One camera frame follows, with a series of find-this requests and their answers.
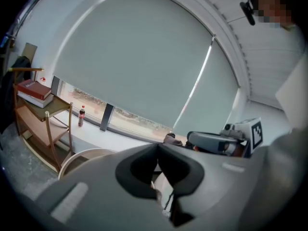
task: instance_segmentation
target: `roller blind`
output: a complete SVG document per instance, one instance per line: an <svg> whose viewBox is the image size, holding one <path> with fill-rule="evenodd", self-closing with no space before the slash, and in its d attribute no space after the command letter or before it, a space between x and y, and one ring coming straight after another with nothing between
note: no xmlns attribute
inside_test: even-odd
<svg viewBox="0 0 308 231"><path fill-rule="evenodd" d="M173 132L182 136L190 131L219 133L232 110L237 90L229 61L214 41L200 81Z"/></svg>
<svg viewBox="0 0 308 231"><path fill-rule="evenodd" d="M72 34L54 74L107 103L173 127L211 39L171 0L106 0Z"/></svg>

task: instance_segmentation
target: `ceiling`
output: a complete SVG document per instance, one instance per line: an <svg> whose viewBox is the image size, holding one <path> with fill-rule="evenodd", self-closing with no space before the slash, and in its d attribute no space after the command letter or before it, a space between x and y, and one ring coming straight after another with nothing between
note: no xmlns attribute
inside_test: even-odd
<svg viewBox="0 0 308 231"><path fill-rule="evenodd" d="M250 100L280 108L275 93L304 52L298 28L286 31L270 23L248 23L240 8L247 0L206 0L225 19L242 49L250 83Z"/></svg>

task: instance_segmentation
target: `book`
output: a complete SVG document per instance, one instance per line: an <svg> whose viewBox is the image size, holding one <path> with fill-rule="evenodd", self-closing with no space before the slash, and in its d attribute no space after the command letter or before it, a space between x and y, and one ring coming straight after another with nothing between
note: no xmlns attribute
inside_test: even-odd
<svg viewBox="0 0 308 231"><path fill-rule="evenodd" d="M38 98L34 98L30 95L27 95L21 91L18 91L17 95L25 100L27 100L28 102L40 107L40 108L45 108L46 105L48 105L52 100L53 100L53 95L50 94L45 100L41 100Z"/></svg>
<svg viewBox="0 0 308 231"><path fill-rule="evenodd" d="M19 83L17 85L17 90L41 100L45 100L45 98L51 93L51 88L45 87L44 85L31 79L27 79Z"/></svg>

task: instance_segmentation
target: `gray carpet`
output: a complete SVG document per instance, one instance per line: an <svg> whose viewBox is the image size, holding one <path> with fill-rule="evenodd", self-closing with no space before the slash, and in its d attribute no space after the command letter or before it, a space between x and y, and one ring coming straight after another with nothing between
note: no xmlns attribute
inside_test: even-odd
<svg viewBox="0 0 308 231"><path fill-rule="evenodd" d="M36 199L39 194L57 180L57 173L43 164L17 135L15 124L11 124L2 135L0 151L2 170L13 188Z"/></svg>

